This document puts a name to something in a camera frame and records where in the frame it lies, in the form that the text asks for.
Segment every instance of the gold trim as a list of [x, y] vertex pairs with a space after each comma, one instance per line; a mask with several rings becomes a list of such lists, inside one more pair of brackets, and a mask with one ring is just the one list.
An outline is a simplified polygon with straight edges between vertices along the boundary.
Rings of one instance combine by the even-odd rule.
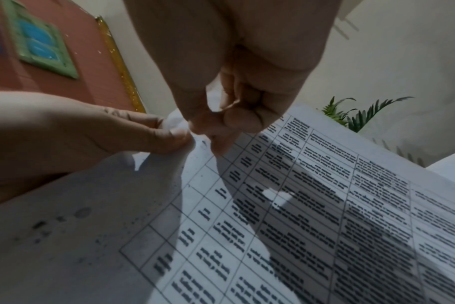
[[121, 76], [122, 83], [124, 84], [126, 92], [129, 95], [129, 98], [131, 99], [132, 106], [134, 107], [136, 112], [146, 113], [146, 109], [144, 108], [143, 103], [141, 102], [141, 97], [139, 96], [136, 84], [134, 84], [134, 81], [129, 73], [129, 70], [126, 67], [126, 64], [124, 63], [121, 53], [119, 52], [116, 42], [111, 36], [111, 32], [109, 31], [107, 23], [101, 16], [97, 17], [96, 21], [97, 24], [99, 25], [99, 30], [101, 31], [102, 39], [106, 43], [107, 49], [111, 54], [111, 59], [114, 62], [114, 65], [116, 66], [116, 69], [119, 72], [119, 75]]

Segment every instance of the fingernail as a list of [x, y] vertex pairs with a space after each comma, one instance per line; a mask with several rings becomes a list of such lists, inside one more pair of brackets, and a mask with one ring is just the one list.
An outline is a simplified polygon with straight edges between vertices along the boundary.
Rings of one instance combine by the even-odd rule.
[[182, 128], [174, 128], [170, 132], [176, 139], [184, 139], [189, 134], [188, 130]]

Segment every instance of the ink stain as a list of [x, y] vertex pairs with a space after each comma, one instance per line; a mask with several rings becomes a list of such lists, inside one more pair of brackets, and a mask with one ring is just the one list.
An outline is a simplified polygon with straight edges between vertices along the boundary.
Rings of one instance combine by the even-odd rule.
[[47, 223], [45, 221], [39, 221], [37, 222], [36, 224], [34, 224], [34, 226], [32, 227], [34, 230], [36, 229], [39, 229], [41, 227], [43, 227], [44, 225], [46, 225]]
[[89, 207], [81, 208], [74, 213], [74, 217], [79, 218], [79, 219], [87, 218], [88, 216], [90, 216], [91, 211], [92, 211], [92, 209]]

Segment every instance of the hand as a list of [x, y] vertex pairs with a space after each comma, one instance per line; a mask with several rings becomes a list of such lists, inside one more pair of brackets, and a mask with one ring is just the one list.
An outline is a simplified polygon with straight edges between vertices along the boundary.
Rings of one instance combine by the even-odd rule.
[[[125, 0], [145, 48], [195, 133], [223, 154], [291, 105], [324, 52], [341, 0]], [[220, 73], [222, 111], [206, 85]]]
[[167, 153], [191, 140], [162, 118], [38, 93], [0, 92], [0, 202], [120, 151]]

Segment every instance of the white paper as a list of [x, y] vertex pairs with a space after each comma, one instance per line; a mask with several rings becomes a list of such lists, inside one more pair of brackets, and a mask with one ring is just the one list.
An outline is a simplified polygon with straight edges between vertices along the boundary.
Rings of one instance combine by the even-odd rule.
[[455, 303], [455, 184], [294, 107], [0, 205], [13, 302]]

